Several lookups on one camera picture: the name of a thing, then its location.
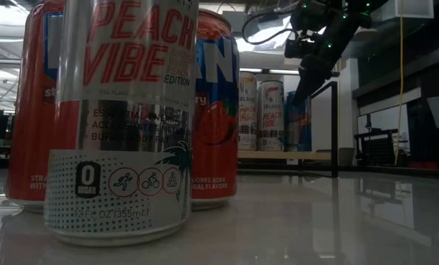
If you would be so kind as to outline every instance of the aluminum can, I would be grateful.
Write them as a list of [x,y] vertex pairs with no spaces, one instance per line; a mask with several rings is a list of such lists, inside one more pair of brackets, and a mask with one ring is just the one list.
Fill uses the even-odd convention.
[[198,1],[67,0],[44,218],[120,246],[190,215]]
[[224,205],[237,188],[239,51],[222,16],[199,11],[193,209]]
[[26,211],[43,211],[63,10],[63,0],[46,0],[26,20],[7,180],[7,198]]
[[293,105],[296,92],[286,97],[286,150],[310,152],[313,150],[311,131],[311,99],[308,97],[298,107]]
[[258,148],[285,151],[284,88],[280,81],[261,82],[258,88]]
[[240,73],[239,150],[257,150],[257,76]]

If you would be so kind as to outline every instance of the red can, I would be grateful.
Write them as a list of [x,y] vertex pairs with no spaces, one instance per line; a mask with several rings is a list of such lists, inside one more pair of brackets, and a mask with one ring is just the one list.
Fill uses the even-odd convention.
[[64,0],[46,0],[26,20],[7,197],[28,211],[42,211]]
[[239,51],[219,14],[199,11],[193,133],[193,209],[215,208],[237,189]]

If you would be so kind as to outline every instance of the silver can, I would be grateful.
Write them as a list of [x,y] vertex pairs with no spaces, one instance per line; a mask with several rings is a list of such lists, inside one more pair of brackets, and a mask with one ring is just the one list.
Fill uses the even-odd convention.
[[257,76],[240,73],[239,150],[257,150]]
[[120,246],[190,215],[198,1],[67,0],[44,218]]
[[258,88],[260,151],[285,150],[284,87],[280,81],[261,82]]

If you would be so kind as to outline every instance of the yellow cable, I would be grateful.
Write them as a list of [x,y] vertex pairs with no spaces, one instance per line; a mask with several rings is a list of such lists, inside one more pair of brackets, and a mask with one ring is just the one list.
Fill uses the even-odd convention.
[[401,14],[400,14],[400,32],[401,32],[401,93],[399,95],[399,126],[397,128],[397,147],[396,160],[394,166],[397,166],[399,159],[399,143],[401,137],[401,118],[402,118],[402,97],[404,95],[404,0],[401,0]]

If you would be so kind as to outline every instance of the running icon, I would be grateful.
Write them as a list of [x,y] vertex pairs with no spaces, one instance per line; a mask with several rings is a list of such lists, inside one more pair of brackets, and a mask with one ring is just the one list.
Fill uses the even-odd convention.
[[126,173],[125,176],[120,177],[118,179],[118,183],[113,184],[115,187],[119,187],[122,186],[123,187],[123,191],[126,191],[127,187],[128,187],[128,182],[132,180],[131,174],[130,173]]
[[117,197],[131,196],[138,189],[138,173],[128,168],[118,169],[111,174],[108,187]]

